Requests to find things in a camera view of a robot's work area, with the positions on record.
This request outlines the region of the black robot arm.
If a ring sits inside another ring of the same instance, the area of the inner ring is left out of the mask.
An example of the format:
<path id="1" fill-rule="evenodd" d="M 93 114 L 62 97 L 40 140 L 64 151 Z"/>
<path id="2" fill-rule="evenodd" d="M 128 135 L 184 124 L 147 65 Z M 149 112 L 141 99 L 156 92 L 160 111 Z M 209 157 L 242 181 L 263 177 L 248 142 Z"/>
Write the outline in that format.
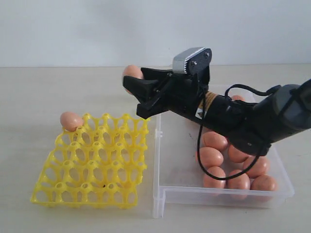
<path id="1" fill-rule="evenodd" d="M 250 155 L 265 156 L 272 143 L 311 127 L 310 81 L 257 91 L 263 100 L 249 103 L 209 92 L 209 79 L 209 68 L 178 74 L 128 66 L 123 72 L 124 88 L 138 100 L 138 116 L 174 112 Z"/>

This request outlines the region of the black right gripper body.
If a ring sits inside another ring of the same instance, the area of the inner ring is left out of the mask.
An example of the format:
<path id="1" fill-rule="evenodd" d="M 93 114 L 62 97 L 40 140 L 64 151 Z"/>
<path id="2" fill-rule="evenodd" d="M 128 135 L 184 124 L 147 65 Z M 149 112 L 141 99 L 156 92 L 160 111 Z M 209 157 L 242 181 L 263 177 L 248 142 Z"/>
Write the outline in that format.
<path id="1" fill-rule="evenodd" d="M 208 90 L 209 72 L 194 75 L 174 74 L 171 71 L 153 71 L 152 78 L 158 81 L 155 88 L 160 95 L 152 106 L 152 115 L 172 111 L 191 121 L 201 121 L 197 109 Z"/>

